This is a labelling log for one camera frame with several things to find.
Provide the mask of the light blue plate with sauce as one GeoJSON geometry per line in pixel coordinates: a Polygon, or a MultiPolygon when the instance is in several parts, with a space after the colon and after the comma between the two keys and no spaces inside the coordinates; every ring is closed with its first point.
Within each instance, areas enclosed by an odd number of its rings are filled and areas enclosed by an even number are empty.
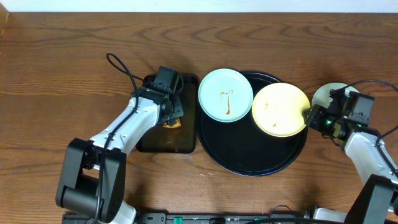
{"type": "Polygon", "coordinates": [[[202,110],[210,118],[232,123],[247,115],[254,93],[242,73],[221,68],[203,78],[198,89],[198,99],[202,110]]]}

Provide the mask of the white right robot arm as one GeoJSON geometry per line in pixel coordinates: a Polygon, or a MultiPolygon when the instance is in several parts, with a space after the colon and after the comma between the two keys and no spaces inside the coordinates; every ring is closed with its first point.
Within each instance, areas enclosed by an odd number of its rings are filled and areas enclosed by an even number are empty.
{"type": "Polygon", "coordinates": [[[316,208],[312,218],[335,223],[384,223],[397,212],[397,166],[379,131],[369,128],[374,98],[352,88],[323,86],[303,111],[305,124],[339,146],[364,184],[349,212],[316,208]]]}

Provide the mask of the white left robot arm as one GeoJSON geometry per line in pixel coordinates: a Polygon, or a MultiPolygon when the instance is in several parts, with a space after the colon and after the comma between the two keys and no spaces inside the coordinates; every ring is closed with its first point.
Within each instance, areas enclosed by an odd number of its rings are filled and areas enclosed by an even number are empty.
{"type": "Polygon", "coordinates": [[[69,143],[57,206],[88,216],[89,223],[133,223],[137,210],[123,200],[127,156],[150,128],[181,116],[178,93],[140,88],[106,129],[87,141],[69,143]]]}

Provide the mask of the orange sponge with green scourer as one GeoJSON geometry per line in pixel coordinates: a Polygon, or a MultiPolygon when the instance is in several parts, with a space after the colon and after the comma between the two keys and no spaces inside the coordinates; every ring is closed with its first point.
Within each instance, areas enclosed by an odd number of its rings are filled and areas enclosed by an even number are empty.
{"type": "Polygon", "coordinates": [[[166,123],[163,123],[162,126],[164,128],[168,128],[168,129],[174,129],[174,128],[179,128],[181,127],[181,121],[179,118],[174,119],[174,120],[170,120],[166,123]]]}

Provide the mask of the yellow plate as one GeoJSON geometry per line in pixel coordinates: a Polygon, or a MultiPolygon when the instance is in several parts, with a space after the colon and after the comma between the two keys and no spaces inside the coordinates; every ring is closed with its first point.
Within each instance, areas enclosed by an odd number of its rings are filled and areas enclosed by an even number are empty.
{"type": "Polygon", "coordinates": [[[273,83],[255,95],[251,112],[262,131],[286,138],[304,130],[302,112],[309,107],[310,101],[300,88],[289,83],[273,83]]]}

